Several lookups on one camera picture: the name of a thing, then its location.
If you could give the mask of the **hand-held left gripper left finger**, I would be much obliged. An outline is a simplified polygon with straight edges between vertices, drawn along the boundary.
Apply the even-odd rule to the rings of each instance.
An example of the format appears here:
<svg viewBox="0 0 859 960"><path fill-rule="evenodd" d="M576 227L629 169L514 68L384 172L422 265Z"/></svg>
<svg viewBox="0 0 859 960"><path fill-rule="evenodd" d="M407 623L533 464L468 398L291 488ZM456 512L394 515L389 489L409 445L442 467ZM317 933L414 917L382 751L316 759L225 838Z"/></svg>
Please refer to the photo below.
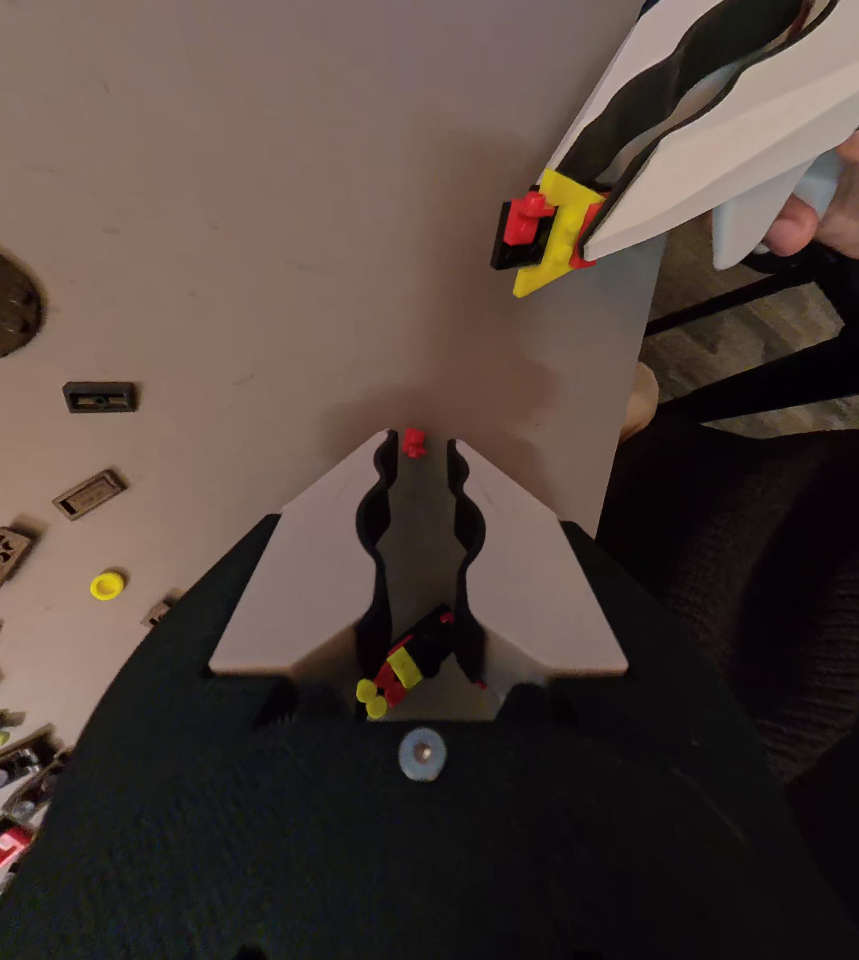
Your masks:
<svg viewBox="0 0 859 960"><path fill-rule="evenodd" d="M297 495L275 526L208 662L218 677L281 677L350 709L369 643L391 638L379 540L399 438L383 429Z"/></svg>

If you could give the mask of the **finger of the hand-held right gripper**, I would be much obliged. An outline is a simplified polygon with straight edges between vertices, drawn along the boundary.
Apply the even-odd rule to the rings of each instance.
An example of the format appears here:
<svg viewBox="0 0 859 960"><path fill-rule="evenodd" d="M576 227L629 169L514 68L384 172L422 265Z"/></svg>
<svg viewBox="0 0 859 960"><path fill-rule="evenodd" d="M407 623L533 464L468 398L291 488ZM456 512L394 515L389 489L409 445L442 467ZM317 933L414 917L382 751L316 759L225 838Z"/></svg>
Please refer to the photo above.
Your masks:
<svg viewBox="0 0 859 960"><path fill-rule="evenodd" d="M749 66L800 39L835 2L645 2L551 158L581 186L615 186L664 134L716 104Z"/></svg>
<svg viewBox="0 0 859 960"><path fill-rule="evenodd" d="M858 126L859 2L836 2L809 33L665 133L591 224L584 254L602 259L713 211L835 149Z"/></svg>

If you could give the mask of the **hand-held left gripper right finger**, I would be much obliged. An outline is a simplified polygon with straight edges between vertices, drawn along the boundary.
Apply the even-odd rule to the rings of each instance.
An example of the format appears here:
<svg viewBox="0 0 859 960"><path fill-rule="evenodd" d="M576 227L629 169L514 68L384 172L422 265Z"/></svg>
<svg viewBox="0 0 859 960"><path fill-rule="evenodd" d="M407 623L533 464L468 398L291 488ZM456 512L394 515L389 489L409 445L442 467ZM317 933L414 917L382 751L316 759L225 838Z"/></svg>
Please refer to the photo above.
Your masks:
<svg viewBox="0 0 859 960"><path fill-rule="evenodd" d="M461 439L447 441L453 652L495 711L519 685L622 677L617 641L557 514Z"/></svg>

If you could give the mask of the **yellow wing lego assembly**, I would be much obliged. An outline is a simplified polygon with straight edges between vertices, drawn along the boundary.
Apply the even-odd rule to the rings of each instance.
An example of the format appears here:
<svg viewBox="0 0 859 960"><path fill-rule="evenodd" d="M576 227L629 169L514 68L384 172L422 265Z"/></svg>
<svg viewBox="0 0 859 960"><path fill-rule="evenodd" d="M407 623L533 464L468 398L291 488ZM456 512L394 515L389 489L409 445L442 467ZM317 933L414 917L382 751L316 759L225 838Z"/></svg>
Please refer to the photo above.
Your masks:
<svg viewBox="0 0 859 960"><path fill-rule="evenodd" d="M524 195L503 203L491 267L515 273L514 298L594 265L580 238L600 215L609 193L545 169Z"/></svg>

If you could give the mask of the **striped black red lego assembly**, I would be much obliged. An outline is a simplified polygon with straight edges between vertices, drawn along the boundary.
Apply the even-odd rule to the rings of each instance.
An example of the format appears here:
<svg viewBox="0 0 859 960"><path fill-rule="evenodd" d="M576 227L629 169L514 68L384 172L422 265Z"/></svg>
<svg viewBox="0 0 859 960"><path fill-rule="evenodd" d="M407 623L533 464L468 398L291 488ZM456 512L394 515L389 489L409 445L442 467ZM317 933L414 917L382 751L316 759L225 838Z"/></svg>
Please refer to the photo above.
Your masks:
<svg viewBox="0 0 859 960"><path fill-rule="evenodd" d="M383 605L367 611L353 627L360 671L352 707L355 720L388 719L414 691L435 684L440 676L437 692L417 696L425 715L490 719L494 709L483 676L485 634L469 606L434 606L397 635L391 626L388 605Z"/></svg>

